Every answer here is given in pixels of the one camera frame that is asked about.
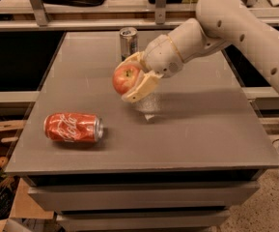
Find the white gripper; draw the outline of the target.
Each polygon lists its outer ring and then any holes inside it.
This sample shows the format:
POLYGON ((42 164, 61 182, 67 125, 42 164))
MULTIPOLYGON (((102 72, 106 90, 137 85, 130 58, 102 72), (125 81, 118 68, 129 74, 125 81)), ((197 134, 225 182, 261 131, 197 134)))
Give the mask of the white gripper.
POLYGON ((141 71, 139 73, 134 86, 122 95, 124 102, 134 103, 141 101, 155 90, 162 77, 169 78, 183 68, 180 54, 168 35, 160 35, 151 41, 144 53, 136 52, 126 57, 116 70, 126 65, 135 66, 139 70, 143 70, 142 60, 150 72, 141 71))

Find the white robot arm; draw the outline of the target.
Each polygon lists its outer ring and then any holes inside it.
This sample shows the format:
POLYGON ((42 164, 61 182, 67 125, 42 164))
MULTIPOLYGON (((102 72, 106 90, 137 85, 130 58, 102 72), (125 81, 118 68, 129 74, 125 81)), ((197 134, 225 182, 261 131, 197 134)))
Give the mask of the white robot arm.
POLYGON ((122 100, 144 99, 160 79, 171 77, 187 62, 230 44, 279 94, 279 31, 258 20, 241 0, 198 0, 194 18, 158 36, 145 50, 123 61, 123 65, 138 66, 140 73, 122 100))

